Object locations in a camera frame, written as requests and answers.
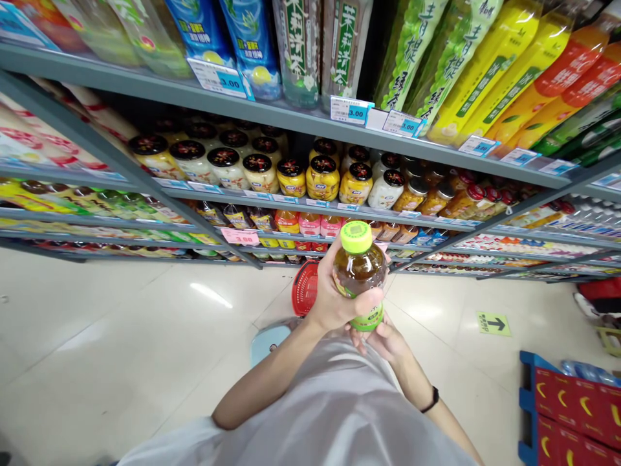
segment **jar lid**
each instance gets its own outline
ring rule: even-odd
[[[336,171],[336,162],[327,155],[318,155],[310,161],[310,167],[318,173],[332,173]]]
[[[384,172],[384,181],[395,188],[400,188],[406,182],[403,175],[396,170],[386,170]]]
[[[276,139],[259,136],[252,141],[252,148],[264,153],[274,153],[278,150],[278,143]]]
[[[352,165],[349,166],[349,173],[358,181],[367,181],[373,178],[371,167],[364,162],[352,163]]]
[[[196,139],[213,139],[218,135],[218,130],[205,122],[194,122],[186,126],[186,134]]]
[[[183,140],[170,146],[170,155],[178,160],[190,161],[200,159],[205,153],[205,146],[198,141]]]
[[[250,154],[244,157],[242,165],[251,172],[265,173],[272,168],[272,161],[267,155]]]
[[[336,144],[331,139],[320,138],[313,142],[312,148],[321,155],[334,155],[337,152]]]
[[[351,146],[349,151],[349,158],[354,162],[368,162],[371,159],[369,151],[362,146]]]
[[[281,160],[277,168],[284,176],[299,176],[304,173],[304,169],[296,159]]]
[[[168,149],[168,141],[163,136],[141,135],[129,140],[129,148],[137,155],[156,155]]]
[[[394,152],[384,152],[381,160],[386,168],[398,170],[401,163],[401,156]]]
[[[248,136],[238,129],[229,129],[220,133],[220,142],[229,147],[241,147],[248,144]]]
[[[239,162],[239,154],[233,149],[217,148],[209,151],[207,160],[216,167],[229,167]]]

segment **plastic bottle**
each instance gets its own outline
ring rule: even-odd
[[[373,244],[371,227],[361,221],[347,223],[341,229],[343,247],[334,258],[334,284],[346,298],[355,298],[365,291],[382,287],[386,280],[388,264],[381,249]],[[350,321],[353,328],[370,332],[384,318],[383,303],[366,316]]]

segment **hand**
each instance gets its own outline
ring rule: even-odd
[[[369,314],[384,299],[384,290],[373,288],[359,294],[356,298],[344,297],[336,289],[332,270],[334,258],[341,249],[340,236],[334,240],[325,257],[319,262],[317,270],[317,299],[306,316],[306,320],[319,325],[324,334],[343,326],[358,316]]]

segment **yellow bottle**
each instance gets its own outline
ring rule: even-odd
[[[475,56],[444,101],[427,138],[456,144],[457,136],[485,96],[527,49],[539,27],[537,0],[509,0],[500,11]]]
[[[535,38],[483,99],[457,137],[457,146],[471,135],[483,136],[518,96],[556,60],[565,49],[574,18],[582,3],[563,3],[539,22]]]

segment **tiled floor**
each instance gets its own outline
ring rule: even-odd
[[[292,315],[295,272],[0,251],[0,448],[32,466],[91,466],[209,415],[249,369],[258,329]],[[618,366],[569,284],[400,274],[386,290],[487,466],[520,464],[520,349]],[[512,337],[481,334],[477,311],[505,314]]]

